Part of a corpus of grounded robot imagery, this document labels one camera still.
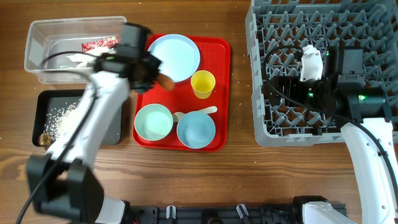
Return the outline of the orange carrot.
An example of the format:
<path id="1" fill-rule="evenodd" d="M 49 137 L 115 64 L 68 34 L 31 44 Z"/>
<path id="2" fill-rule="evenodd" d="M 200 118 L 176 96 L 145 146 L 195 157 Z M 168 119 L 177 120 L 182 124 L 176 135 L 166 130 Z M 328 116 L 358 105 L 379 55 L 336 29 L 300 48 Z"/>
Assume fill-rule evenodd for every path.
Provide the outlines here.
<path id="1" fill-rule="evenodd" d="M 165 89 L 165 90 L 167 90 L 167 91 L 172 90 L 172 89 L 174 88 L 174 86 L 175 86 L 174 81 L 173 81 L 170 77 L 168 77 L 168 76 L 166 76 L 166 75 L 164 75 L 164 74 L 162 74 L 162 73 L 159 73 L 159 74 L 158 74 L 158 76 L 157 76 L 157 78 L 156 78 L 156 82 L 157 82 L 163 89 Z"/>

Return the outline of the red snack wrapper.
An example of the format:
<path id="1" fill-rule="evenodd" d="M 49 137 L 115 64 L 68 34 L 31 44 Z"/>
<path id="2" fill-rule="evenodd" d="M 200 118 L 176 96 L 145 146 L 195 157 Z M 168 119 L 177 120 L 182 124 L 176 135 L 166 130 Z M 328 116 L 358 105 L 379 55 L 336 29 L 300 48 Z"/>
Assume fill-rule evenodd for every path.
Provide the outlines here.
<path id="1" fill-rule="evenodd" d="M 81 45 L 82 52 L 87 52 L 89 50 L 96 49 L 98 47 L 106 47 L 106 48 L 112 48 L 116 44 L 120 42 L 120 38 L 118 35 L 112 36 L 112 37 L 107 37 L 104 39 L 100 40 L 95 40 L 91 42 L 87 42 Z"/>

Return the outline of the white tissue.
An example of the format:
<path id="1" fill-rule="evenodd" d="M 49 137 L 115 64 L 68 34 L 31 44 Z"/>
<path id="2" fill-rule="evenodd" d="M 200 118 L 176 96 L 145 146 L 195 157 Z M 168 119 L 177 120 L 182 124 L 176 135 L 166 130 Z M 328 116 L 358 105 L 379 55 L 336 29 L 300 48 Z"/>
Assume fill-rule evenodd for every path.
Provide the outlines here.
<path id="1" fill-rule="evenodd" d="M 111 47 L 96 47 L 86 52 L 66 51 L 60 56 L 55 68 L 86 68 L 94 64 L 97 57 L 102 54 L 114 54 L 116 49 Z"/>

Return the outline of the yellow plastic cup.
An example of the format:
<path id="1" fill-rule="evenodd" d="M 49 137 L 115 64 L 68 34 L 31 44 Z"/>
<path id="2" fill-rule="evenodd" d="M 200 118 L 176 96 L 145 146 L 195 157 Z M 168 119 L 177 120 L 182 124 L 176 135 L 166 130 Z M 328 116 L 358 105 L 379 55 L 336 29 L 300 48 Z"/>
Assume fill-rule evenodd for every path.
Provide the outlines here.
<path id="1" fill-rule="evenodd" d="M 195 96 L 204 100 L 211 95 L 216 79 L 211 72 L 199 70 L 192 75 L 190 83 Z"/>

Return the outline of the light blue bowl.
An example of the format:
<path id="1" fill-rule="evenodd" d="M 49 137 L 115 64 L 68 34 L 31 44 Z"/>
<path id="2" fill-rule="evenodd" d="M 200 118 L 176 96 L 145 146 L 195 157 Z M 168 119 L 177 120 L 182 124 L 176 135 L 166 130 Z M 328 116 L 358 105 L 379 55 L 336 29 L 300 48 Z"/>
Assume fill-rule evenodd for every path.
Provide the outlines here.
<path id="1" fill-rule="evenodd" d="M 183 115 L 177 123 L 178 139 L 190 149 L 207 147 L 214 140 L 215 135 L 215 122 L 208 114 L 203 112 L 189 112 Z"/>

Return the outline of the white rice grains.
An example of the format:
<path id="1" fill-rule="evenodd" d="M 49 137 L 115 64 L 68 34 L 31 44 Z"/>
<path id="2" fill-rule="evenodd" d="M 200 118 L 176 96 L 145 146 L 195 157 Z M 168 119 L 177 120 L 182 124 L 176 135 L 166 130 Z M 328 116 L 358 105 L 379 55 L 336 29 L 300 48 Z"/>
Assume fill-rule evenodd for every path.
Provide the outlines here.
<path id="1" fill-rule="evenodd" d="M 63 120 L 76 109 L 77 103 L 65 104 L 62 108 L 51 108 L 45 115 L 44 133 L 56 140 L 62 132 Z"/>

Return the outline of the brown walnut food scrap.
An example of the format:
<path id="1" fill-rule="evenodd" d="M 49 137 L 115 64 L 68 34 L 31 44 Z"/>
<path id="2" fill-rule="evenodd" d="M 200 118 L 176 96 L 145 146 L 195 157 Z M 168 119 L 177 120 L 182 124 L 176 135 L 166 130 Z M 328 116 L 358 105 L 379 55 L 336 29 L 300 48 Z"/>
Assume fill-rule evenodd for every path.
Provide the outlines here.
<path id="1" fill-rule="evenodd" d="M 47 133 L 42 133 L 39 136 L 38 144 L 40 146 L 50 146 L 52 144 L 52 137 Z"/>

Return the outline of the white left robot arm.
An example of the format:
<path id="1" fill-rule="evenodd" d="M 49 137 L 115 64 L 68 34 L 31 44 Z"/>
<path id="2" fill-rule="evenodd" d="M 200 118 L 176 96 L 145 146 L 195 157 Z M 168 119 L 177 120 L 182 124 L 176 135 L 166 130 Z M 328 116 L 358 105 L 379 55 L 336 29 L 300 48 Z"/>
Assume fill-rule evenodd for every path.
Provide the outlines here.
<path id="1" fill-rule="evenodd" d="M 93 173 L 106 128 L 131 91 L 143 94 L 155 83 L 169 82 L 160 74 L 161 61 L 146 50 L 150 30 L 125 23 L 113 54 L 95 57 L 76 112 L 77 119 L 47 149 L 29 157 L 26 165 L 30 196 L 20 211 L 20 223 L 29 205 L 45 215 L 75 223 L 132 223 L 129 202 L 105 196 Z"/>

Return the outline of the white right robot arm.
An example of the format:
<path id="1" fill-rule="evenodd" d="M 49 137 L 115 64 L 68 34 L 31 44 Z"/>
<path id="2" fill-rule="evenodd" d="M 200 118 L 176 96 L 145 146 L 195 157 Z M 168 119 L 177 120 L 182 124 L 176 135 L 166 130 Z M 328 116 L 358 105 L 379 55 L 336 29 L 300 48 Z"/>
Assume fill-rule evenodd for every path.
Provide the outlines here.
<path id="1" fill-rule="evenodd" d="M 397 223 L 397 158 L 387 93 L 368 87 L 360 47 L 288 46 L 302 71 L 293 97 L 267 75 L 265 83 L 294 106 L 332 117 L 349 150 L 358 186 L 363 223 Z"/>

